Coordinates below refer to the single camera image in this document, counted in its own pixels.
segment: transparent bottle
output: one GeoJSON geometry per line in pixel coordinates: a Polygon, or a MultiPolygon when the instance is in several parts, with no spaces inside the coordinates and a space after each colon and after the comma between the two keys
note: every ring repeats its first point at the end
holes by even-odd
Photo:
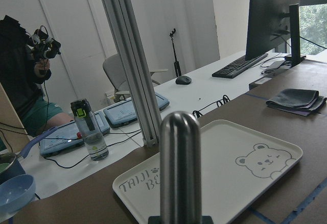
{"type": "Polygon", "coordinates": [[[87,99],[76,100],[71,103],[71,109],[91,159],[100,161],[106,158],[109,151],[90,103],[87,99]]]}

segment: person's hand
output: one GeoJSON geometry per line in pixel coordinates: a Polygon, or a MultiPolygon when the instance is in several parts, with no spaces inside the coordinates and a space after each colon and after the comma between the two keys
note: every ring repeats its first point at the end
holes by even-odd
{"type": "Polygon", "coordinates": [[[50,69],[49,59],[40,59],[38,62],[35,63],[34,73],[37,77],[43,78],[49,69],[50,69]]]}

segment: folded cloth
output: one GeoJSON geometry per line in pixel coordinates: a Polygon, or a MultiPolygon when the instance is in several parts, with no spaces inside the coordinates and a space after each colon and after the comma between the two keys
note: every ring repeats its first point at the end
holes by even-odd
{"type": "Polygon", "coordinates": [[[326,103],[326,99],[319,96],[317,90],[285,89],[266,101],[266,104],[270,108],[308,116],[319,110],[326,103]]]}

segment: blue bowl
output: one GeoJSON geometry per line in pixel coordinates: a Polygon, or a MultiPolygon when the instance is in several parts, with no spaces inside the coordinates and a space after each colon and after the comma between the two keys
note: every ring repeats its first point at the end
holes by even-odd
{"type": "Polygon", "coordinates": [[[35,194],[31,175],[19,175],[0,185],[0,212],[12,213],[27,205],[35,194]]]}

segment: computer mouse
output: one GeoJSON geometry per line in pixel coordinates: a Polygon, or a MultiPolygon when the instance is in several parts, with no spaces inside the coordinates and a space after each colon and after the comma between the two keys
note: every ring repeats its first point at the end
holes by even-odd
{"type": "Polygon", "coordinates": [[[175,83],[177,85],[188,85],[192,82],[192,79],[188,76],[185,76],[185,75],[182,75],[182,76],[179,76],[176,80],[175,80],[175,83]]]}

